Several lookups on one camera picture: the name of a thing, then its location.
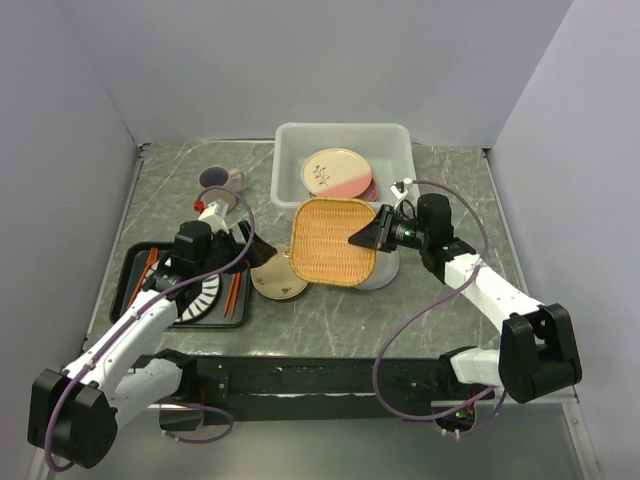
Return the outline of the woven bamboo plate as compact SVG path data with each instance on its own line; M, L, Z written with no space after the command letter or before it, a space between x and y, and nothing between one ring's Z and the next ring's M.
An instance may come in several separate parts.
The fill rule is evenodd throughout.
M355 287L369 278L376 254L348 239L374 220L376 211L357 199L313 197L297 208L289 262L301 279L316 284Z

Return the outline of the orange chopstick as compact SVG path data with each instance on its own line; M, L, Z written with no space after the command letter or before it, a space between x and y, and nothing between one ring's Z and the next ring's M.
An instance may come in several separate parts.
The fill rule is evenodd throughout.
M225 313L229 316L230 319L235 317L235 312L237 309L239 296L240 296L240 288L242 286L242 274L236 273L233 275L231 280L231 286L228 292L228 298L226 303Z
M234 273L231 277L231 283L227 292L227 297L224 304L223 316L233 318L235 315L239 287L241 283L241 274Z

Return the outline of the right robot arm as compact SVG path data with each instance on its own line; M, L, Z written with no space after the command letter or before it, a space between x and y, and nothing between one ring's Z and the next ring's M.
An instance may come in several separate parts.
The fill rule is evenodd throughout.
M464 295L498 331L496 350L462 347L441 355L439 390L460 398L472 384L498 387L524 404L580 383L583 372L568 310L545 305L511 285L455 235L451 217L446 196L423 194L414 218L384 205L348 239L385 253L397 247L417 251L432 275Z

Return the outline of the small beige floral plate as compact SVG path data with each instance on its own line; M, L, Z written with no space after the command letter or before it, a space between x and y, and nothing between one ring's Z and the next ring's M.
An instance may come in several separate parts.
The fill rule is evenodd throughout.
M289 247L277 246L277 254L264 265L250 271L256 291L271 300L288 300L301 294L309 283L291 268Z

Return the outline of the white ceramic bowl plate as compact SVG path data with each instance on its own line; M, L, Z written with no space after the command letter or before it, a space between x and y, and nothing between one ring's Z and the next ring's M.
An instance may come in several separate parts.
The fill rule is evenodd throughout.
M390 253L377 251L375 265L371 275L361 284L356 286L359 290L376 290L389 284L397 275L400 266L398 251Z

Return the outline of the black serving tray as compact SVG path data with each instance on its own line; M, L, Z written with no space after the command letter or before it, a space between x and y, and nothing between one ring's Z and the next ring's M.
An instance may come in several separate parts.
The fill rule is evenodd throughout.
M117 282L116 293L109 311L109 319L111 323L115 323L125 313L133 289L145 266L150 249L152 247L157 247L160 256L162 253L169 252L172 246L172 242L140 242L134 244L128 249ZM247 271L242 273L242 286L240 288L239 301L235 317L233 319L223 316L224 304L230 287L231 276L221 275L220 279L222 281L221 292L219 294L218 302L213 309L194 323L178 327L174 327L172 325L171 329L177 330L192 328L225 330L237 328L248 320L250 299L253 290L249 273Z

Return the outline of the white plastic bin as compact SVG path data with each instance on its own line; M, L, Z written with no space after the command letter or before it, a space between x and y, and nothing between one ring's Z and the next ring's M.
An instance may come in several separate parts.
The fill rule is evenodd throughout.
M375 207L396 200L394 182L416 176L410 135L400 124L284 123L275 134L270 193L273 205L288 219L302 202L337 179L332 163L310 161L324 151L342 151L342 163L357 156L367 162L377 189Z

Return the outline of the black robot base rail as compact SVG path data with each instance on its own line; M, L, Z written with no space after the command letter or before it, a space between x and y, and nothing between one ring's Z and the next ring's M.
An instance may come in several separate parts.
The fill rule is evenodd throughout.
M195 356L177 398L221 408L240 422L389 417L374 393L373 364L372 358ZM485 389L457 382L436 359L420 358L383 359L378 385L387 403L419 416Z

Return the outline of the white blue striped plate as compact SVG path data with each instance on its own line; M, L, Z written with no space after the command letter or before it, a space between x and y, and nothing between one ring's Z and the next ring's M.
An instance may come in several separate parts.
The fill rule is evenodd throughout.
M153 267L147 273L145 281L140 291L143 291L143 286L147 280L149 280L156 272L160 261L164 260L164 265L169 267L171 260L167 253L162 253ZM219 294L221 292L222 281L219 275L212 275L202 281L200 294L193 299L193 301L186 307L182 314L173 323L174 327L187 325L194 323L208 314L218 302Z

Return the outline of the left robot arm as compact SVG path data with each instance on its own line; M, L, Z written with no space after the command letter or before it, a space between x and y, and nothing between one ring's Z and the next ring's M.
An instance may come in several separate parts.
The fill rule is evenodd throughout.
M184 402L199 392L196 360L166 349L139 367L144 350L203 293L215 275L261 266L276 253L256 233L254 220L232 232L205 221L183 223L123 316L89 350L33 382L28 442L44 450L50 469L97 465L120 428L164 398Z

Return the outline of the beige and pink plate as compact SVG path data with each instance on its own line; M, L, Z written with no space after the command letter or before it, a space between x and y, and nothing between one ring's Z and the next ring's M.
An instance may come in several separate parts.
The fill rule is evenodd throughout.
M360 154L330 148L309 156L300 169L303 185L317 197L355 198L373 178L371 166Z

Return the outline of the beige ceramic mug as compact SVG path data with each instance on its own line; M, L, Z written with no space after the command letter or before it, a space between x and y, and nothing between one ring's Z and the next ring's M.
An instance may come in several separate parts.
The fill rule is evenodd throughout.
M198 178L203 189L212 186L221 186L235 192L242 192L246 187L245 174L239 168L226 169L221 166L212 166L203 170ZM237 203L236 196L222 190L210 190L204 193L202 201L210 204L216 201L224 201L229 210Z

